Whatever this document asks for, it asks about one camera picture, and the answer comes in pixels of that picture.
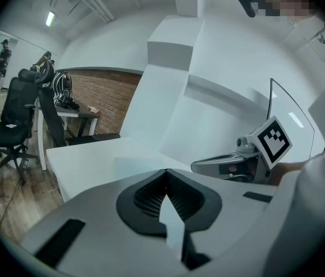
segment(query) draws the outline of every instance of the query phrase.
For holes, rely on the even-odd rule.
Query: white desk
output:
[[[131,137],[47,150],[66,202],[79,193],[132,175],[190,166],[171,159]]]
[[[75,112],[66,108],[57,108],[58,116],[65,117],[64,120],[65,124],[63,126],[63,129],[66,130],[68,127],[68,117],[89,118],[92,119],[91,127],[89,128],[89,135],[92,136],[94,134],[95,126],[97,124],[97,119],[99,116],[89,112],[86,106],[80,103],[79,101],[77,101],[77,104],[80,106],[79,112]],[[38,149],[39,149],[40,164],[42,165],[42,170],[46,170],[47,166],[46,166],[46,160],[44,158],[44,146],[43,146],[43,121],[44,121],[43,112],[40,109],[40,104],[38,102],[35,107],[35,113],[34,113],[34,131],[38,131]]]

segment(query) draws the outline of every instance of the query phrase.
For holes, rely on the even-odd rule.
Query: wooden floor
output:
[[[6,94],[0,94],[0,116]],[[50,139],[45,129],[44,149],[50,148]],[[39,155],[36,132],[28,142],[28,153]],[[11,205],[2,221],[0,233],[20,242],[26,232],[41,218],[63,204],[57,180],[48,162],[48,170],[42,171],[34,159],[29,160],[24,172],[26,184],[18,186]],[[18,174],[8,165],[0,169],[0,220],[17,185]]]

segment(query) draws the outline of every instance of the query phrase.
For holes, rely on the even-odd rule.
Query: light fixture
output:
[[[302,122],[297,118],[297,116],[294,114],[294,113],[288,113],[289,116],[291,116],[291,118],[295,121],[295,123],[297,123],[297,125],[300,127],[300,128],[304,128]]]
[[[48,18],[47,18],[47,22],[46,22],[46,25],[49,27],[52,23],[54,19],[54,13],[53,12],[49,12],[48,14]]]

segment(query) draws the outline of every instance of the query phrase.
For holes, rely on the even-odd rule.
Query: mesh chair back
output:
[[[32,110],[25,108],[26,104],[34,104],[38,96],[34,81],[14,77],[10,82],[1,121],[4,124],[31,126]]]
[[[43,87],[38,90],[40,108],[43,112],[44,119],[46,120],[49,133],[56,147],[66,146],[63,137],[63,126],[61,117],[58,116],[56,107],[53,102],[53,90],[49,87]]]

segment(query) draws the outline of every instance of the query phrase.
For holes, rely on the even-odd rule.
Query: red brick wall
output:
[[[70,70],[74,100],[101,111],[95,133],[119,133],[141,75],[108,70]],[[69,122],[76,134],[78,118]],[[87,134],[90,122],[84,134]]]

